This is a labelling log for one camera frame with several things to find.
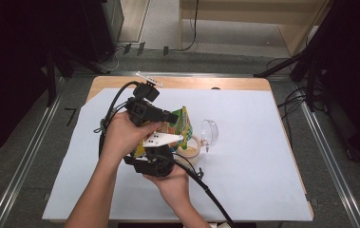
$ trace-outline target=white paper sheet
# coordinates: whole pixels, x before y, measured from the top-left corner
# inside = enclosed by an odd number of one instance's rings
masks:
[[[99,127],[117,88],[104,89],[83,106],[69,149],[54,183],[43,219],[67,219],[98,160]],[[187,107],[194,134],[203,120],[218,125],[218,142],[202,147],[196,167],[203,181],[235,221],[312,220],[303,186],[270,91],[159,89],[154,106]],[[117,102],[132,96],[127,89]],[[190,180],[194,206],[207,220],[224,216]],[[120,165],[110,218],[132,221],[178,220],[156,186]]]

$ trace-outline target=black wire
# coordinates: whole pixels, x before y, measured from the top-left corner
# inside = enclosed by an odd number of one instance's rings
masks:
[[[194,30],[194,27],[192,26],[192,19],[191,18],[189,18],[189,26],[191,27],[192,32],[194,34],[196,34],[196,31]],[[199,47],[198,41],[195,40],[195,43],[197,44],[197,47],[195,49],[197,49]]]
[[[297,110],[298,107],[300,107],[304,102],[305,100],[299,100],[299,101],[294,101],[296,102],[292,107],[290,107],[288,110],[287,110],[287,113],[285,113],[281,119],[285,119],[287,116],[289,116],[290,114],[292,114],[293,112],[295,112]]]
[[[136,47],[131,47],[130,50],[128,51],[128,53],[133,51],[133,50],[137,50],[137,48]],[[171,50],[171,51],[179,51],[179,52],[182,51],[182,50],[179,50],[179,49],[169,49],[169,50]],[[163,51],[163,49],[152,49],[152,48],[144,48],[143,49],[143,52],[147,52],[147,51]]]
[[[122,106],[120,106],[113,114],[112,114],[112,116],[111,116],[111,120],[112,120],[112,118],[114,118],[114,116],[115,116],[115,114],[117,114],[121,109],[123,109],[125,106],[124,105],[122,105]]]
[[[191,48],[192,45],[194,45],[195,43],[195,40],[197,39],[197,20],[198,20],[198,7],[199,7],[199,0],[197,0],[197,7],[195,9],[195,19],[194,19],[194,39],[191,43],[190,46],[188,46],[187,48],[185,49],[182,49],[181,51],[186,51],[188,50],[189,48]]]
[[[132,82],[129,82],[129,83],[123,85],[123,87],[120,88],[120,90],[118,91],[117,95],[115,95],[115,98],[114,98],[114,100],[113,100],[112,103],[111,103],[111,106],[108,108],[108,111],[106,112],[106,115],[105,115],[105,118],[104,118],[105,129],[106,129],[106,127],[108,126],[109,121],[111,120],[110,115],[111,115],[112,110],[114,109],[114,105],[115,105],[115,103],[117,102],[118,98],[119,98],[119,97],[121,96],[121,94],[123,93],[123,91],[124,91],[128,86],[131,86],[131,85],[136,85],[136,86],[137,86],[138,84],[139,84],[138,82],[132,81]]]
[[[221,214],[223,214],[223,216],[226,218],[230,227],[236,228],[236,225],[234,224],[233,220],[227,214],[226,210],[224,210],[223,206],[221,206],[220,202],[218,201],[218,199],[216,199],[215,195],[213,195],[212,191],[210,191],[209,187],[195,173],[193,173],[192,170],[187,168],[182,163],[175,161],[175,160],[168,159],[162,155],[155,155],[155,157],[172,162],[173,164],[176,164],[177,166],[179,166],[180,168],[185,170],[185,172],[188,174],[188,176],[191,177],[197,184],[199,184],[199,186],[201,188],[203,188],[203,190],[205,191],[206,195],[208,195],[209,198],[212,200],[212,202],[215,203],[218,210],[220,210]]]
[[[195,174],[198,174],[198,173],[197,173],[197,170],[195,170],[194,165],[192,165],[192,163],[189,162],[189,160],[187,160],[184,156],[182,156],[182,155],[179,154],[179,153],[174,153],[174,154],[177,155],[177,156],[179,156],[179,157],[181,157],[182,159],[186,160],[186,161],[189,163],[189,165],[191,166],[191,168],[192,168],[192,170],[194,171],[194,173],[195,173]]]
[[[305,98],[305,97],[307,97],[307,95],[296,96],[296,97],[294,97],[294,98],[291,98],[291,99],[288,101],[288,103],[295,102],[295,100],[300,99],[300,98]],[[286,104],[286,103],[278,104],[277,107],[281,107],[281,106],[283,106],[284,104]]]
[[[296,90],[294,90],[292,93],[289,94],[289,96],[286,97],[286,100],[284,102],[284,113],[285,113],[285,121],[286,121],[286,127],[287,131],[289,132],[289,144],[290,147],[293,149],[293,136],[292,136],[292,128],[290,127],[289,117],[287,116],[287,102],[289,101],[290,97],[293,96],[293,94],[301,89],[305,89],[306,87],[300,87]]]
[[[268,63],[266,63],[266,69],[268,70],[268,69],[269,69],[269,64],[271,64],[271,63],[274,62],[274,61],[277,61],[277,60],[287,60],[287,59],[289,59],[289,58],[275,58],[275,59],[269,61]]]

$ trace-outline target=metal frame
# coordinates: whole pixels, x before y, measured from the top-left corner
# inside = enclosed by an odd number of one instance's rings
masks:
[[[351,220],[351,225],[352,227],[358,228],[360,227],[360,207],[351,189],[349,188],[348,183],[345,180],[345,177],[336,161],[336,158],[332,153],[332,150],[327,142],[322,128],[318,120],[316,119],[315,113],[311,112],[310,108],[305,103],[301,107],[303,109],[307,122],[310,125],[311,131],[313,132],[316,143],[318,144],[319,151],[321,152],[324,162],[328,167],[339,197],[342,200],[343,205],[345,206],[349,219]]]
[[[138,71],[117,71],[104,76],[136,76]],[[149,72],[142,71],[142,75],[150,77],[198,77],[198,78],[254,78],[253,74],[224,74],[224,73],[181,73],[181,72]],[[273,75],[266,78],[272,82],[289,82],[289,75]]]
[[[58,83],[58,86],[57,86],[58,94],[56,96],[56,99],[54,100],[52,105],[46,109],[46,112],[44,113],[44,116],[41,119],[41,122],[39,123],[37,129],[35,130],[35,133],[34,133],[33,137],[31,138],[28,148],[27,148],[22,160],[20,161],[19,166],[16,169],[16,172],[13,175],[13,178],[11,179],[7,189],[5,190],[5,192],[1,198],[1,201],[0,201],[0,227],[3,227],[5,225],[5,221],[8,218],[11,207],[13,206],[14,202],[17,199],[17,196],[20,192],[20,189],[22,188],[22,185],[23,185],[25,179],[26,179],[28,171],[30,170],[31,165],[35,159],[35,156],[41,145],[41,142],[43,141],[43,138],[47,133],[49,124],[51,123],[53,116],[55,114],[55,111],[58,108],[58,105],[61,101],[64,84],[65,84],[65,79],[61,78]]]

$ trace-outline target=white object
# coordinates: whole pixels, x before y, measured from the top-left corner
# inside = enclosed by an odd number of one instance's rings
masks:
[[[218,126],[216,122],[204,120],[200,127],[201,144],[206,146],[206,152],[209,152],[210,146],[214,146],[218,140]]]
[[[182,135],[171,135],[155,132],[147,140],[144,141],[143,147],[159,147],[161,145],[166,145],[181,140],[183,140]]]
[[[224,222],[218,228],[231,228],[231,226],[227,224],[227,222]]]
[[[98,161],[100,125],[118,88],[101,91],[82,107],[69,149],[55,180],[43,219],[65,220],[83,193]],[[117,103],[132,96],[126,89]],[[177,110],[183,105],[194,132],[203,120],[215,120],[220,140],[209,154],[199,153],[196,169],[233,221],[313,220],[304,187],[271,91],[160,89],[154,106]],[[193,205],[208,221],[224,216],[190,180]],[[110,219],[178,221],[157,187],[121,163]]]
[[[211,228],[218,228],[218,225],[216,223],[210,223],[209,222],[209,225],[210,225]]]
[[[136,72],[135,74],[136,74],[136,76],[145,79],[145,80],[146,80],[147,82],[149,82],[149,83],[152,83],[152,84],[154,84],[154,85],[156,85],[156,86],[162,87],[162,83],[158,83],[156,80],[150,78],[149,76],[144,76],[144,75],[142,75],[140,71]]]

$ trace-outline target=person's right hand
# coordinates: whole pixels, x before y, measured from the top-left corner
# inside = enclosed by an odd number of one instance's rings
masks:
[[[160,125],[161,123],[148,123],[137,127],[130,121],[127,111],[115,114],[106,131],[101,159],[112,156],[121,160]]]
[[[180,209],[183,206],[189,206],[191,203],[189,199],[188,175],[177,165],[174,165],[173,171],[166,177],[143,176],[156,184],[162,198],[173,210]]]

